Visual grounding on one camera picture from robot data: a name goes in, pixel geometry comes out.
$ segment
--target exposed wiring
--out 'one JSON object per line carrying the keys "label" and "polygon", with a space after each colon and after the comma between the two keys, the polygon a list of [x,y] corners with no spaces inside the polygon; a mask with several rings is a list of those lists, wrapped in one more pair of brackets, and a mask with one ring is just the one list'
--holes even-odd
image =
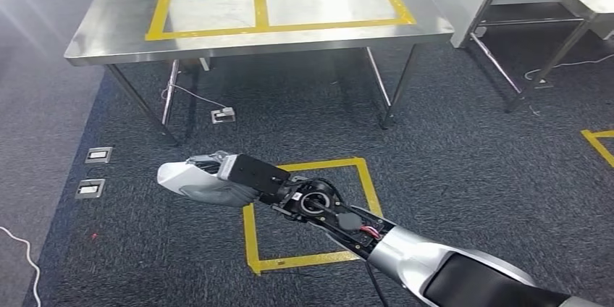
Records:
{"label": "exposed wiring", "polygon": [[30,266],[34,267],[34,270],[36,271],[36,277],[34,278],[34,284],[32,285],[32,293],[34,294],[36,305],[38,307],[41,307],[41,298],[38,296],[38,281],[41,278],[41,269],[39,269],[38,266],[34,264],[34,261],[32,261],[32,258],[30,257],[30,248],[31,248],[30,242],[24,240],[23,238],[19,238],[13,235],[6,227],[0,226],[0,230],[5,231],[7,235],[11,237],[12,239],[19,241],[21,243],[25,243],[25,258],[28,260],[28,263],[30,264]]}
{"label": "exposed wiring", "polygon": [[372,237],[374,237],[375,239],[380,239],[382,236],[379,234],[379,232],[374,228],[374,227],[370,227],[370,226],[361,226],[361,230],[364,232],[369,233]]}
{"label": "exposed wiring", "polygon": [[[558,67],[562,67],[562,66],[576,66],[578,64],[586,64],[586,63],[599,63],[602,61],[605,61],[606,59],[609,59],[610,57],[614,57],[614,54],[611,54],[610,56],[606,56],[602,59],[598,59],[597,61],[582,61],[582,62],[576,62],[576,63],[561,63],[561,64],[557,64],[556,66],[554,66],[553,68],[558,68]],[[529,77],[530,74],[533,74],[535,72],[539,72],[540,70],[542,70],[541,68],[536,69],[536,70],[529,70],[528,72],[524,73],[524,78],[527,80],[533,80],[533,77]]]}
{"label": "exposed wiring", "polygon": [[386,301],[384,294],[382,294],[382,289],[379,288],[379,284],[377,284],[377,280],[375,279],[375,274],[373,274],[373,270],[371,269],[371,264],[368,261],[365,261],[365,267],[366,267],[366,272],[369,274],[369,277],[371,278],[371,283],[373,283],[373,287],[375,288],[375,291],[377,292],[377,295],[379,296],[379,299],[382,302],[382,306],[388,307],[388,301]]}
{"label": "exposed wiring", "polygon": [[[198,99],[200,99],[200,100],[202,100],[202,101],[207,101],[207,102],[209,102],[209,103],[211,103],[211,104],[215,104],[215,105],[220,106],[220,107],[222,107],[222,108],[226,108],[226,107],[227,107],[227,106],[225,106],[224,104],[217,103],[216,101],[212,101],[211,99],[207,99],[207,98],[201,97],[201,96],[199,96],[199,95],[197,95],[197,94],[195,94],[195,93],[193,93],[193,92],[191,92],[191,91],[189,91],[189,90],[186,90],[186,89],[182,88],[181,86],[178,86],[178,85],[170,85],[170,84],[169,84],[169,86],[172,86],[173,88],[178,88],[178,89],[180,89],[180,90],[182,90],[182,91],[185,91],[185,92],[189,93],[190,95],[192,95],[192,96],[194,96],[194,97],[196,97],[196,98],[198,98]],[[168,92],[169,92],[169,88],[165,88],[165,89],[164,89],[164,90],[163,90],[163,91],[160,93],[160,96],[162,97],[162,99],[167,99],[167,96],[168,96],[167,94],[168,94]]]}

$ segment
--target yellow tape rectangle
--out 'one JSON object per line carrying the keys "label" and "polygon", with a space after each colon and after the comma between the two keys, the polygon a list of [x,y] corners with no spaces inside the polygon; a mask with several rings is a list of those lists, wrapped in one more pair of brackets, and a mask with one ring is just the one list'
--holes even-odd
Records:
{"label": "yellow tape rectangle", "polygon": [[[353,157],[350,159],[315,161],[300,164],[284,164],[278,167],[289,172],[297,172],[310,169],[351,166],[355,166],[358,171],[358,177],[361,181],[367,204],[369,205],[369,210],[376,215],[382,216],[382,207],[379,205],[379,200],[377,198],[377,194],[375,193],[375,187],[373,186],[371,175],[369,174],[365,159]],[[339,251],[334,253],[260,260],[260,255],[258,254],[258,239],[256,234],[256,215],[253,204],[243,207],[243,229],[245,230],[245,257],[247,259],[248,266],[256,274],[272,269],[289,269],[292,267],[330,264],[332,262],[358,259],[357,256],[350,252]]]}
{"label": "yellow tape rectangle", "polygon": [[388,25],[412,25],[416,23],[413,15],[405,7],[402,0],[388,0],[397,15],[394,19],[362,20],[347,22],[307,23],[298,25],[269,25],[269,13],[266,0],[253,0],[256,26],[247,28],[223,28],[217,30],[189,30],[178,32],[164,32],[164,25],[168,15],[170,0],[158,0],[156,9],[151,19],[149,31],[145,36],[146,41],[162,41],[177,38],[210,37],[216,35],[240,35],[249,33],[267,32],[295,32],[302,30],[323,30],[330,28],[358,28]]}

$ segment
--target black arm segment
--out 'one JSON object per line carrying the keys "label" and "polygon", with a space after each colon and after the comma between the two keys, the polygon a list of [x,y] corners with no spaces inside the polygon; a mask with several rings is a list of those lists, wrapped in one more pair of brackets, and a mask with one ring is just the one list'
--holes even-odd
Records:
{"label": "black arm segment", "polygon": [[460,254],[445,262],[424,296],[439,307],[559,307],[570,298],[522,284]]}

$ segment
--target black cable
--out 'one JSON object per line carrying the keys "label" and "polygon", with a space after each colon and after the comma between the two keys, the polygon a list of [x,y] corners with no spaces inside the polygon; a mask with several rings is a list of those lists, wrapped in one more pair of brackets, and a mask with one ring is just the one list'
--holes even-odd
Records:
{"label": "black cable", "polygon": [[365,267],[366,267],[367,273],[369,273],[369,277],[371,278],[371,283],[373,283],[373,287],[375,288],[375,291],[377,291],[377,295],[379,296],[379,299],[382,302],[382,306],[388,307],[388,301],[386,301],[384,294],[382,294],[382,289],[380,289],[379,284],[377,284],[377,280],[375,279],[375,274],[373,274],[373,270],[371,269],[371,264],[365,261]]}

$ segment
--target silver arm casing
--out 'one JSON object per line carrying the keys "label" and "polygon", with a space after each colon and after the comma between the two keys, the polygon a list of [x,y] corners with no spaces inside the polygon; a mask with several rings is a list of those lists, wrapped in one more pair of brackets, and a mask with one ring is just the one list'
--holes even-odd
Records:
{"label": "silver arm casing", "polygon": [[521,283],[535,286],[533,279],[526,272],[499,258],[481,251],[436,243],[398,225],[377,244],[367,261],[428,306],[438,307],[424,296],[424,290],[431,278],[454,253],[479,261]]}

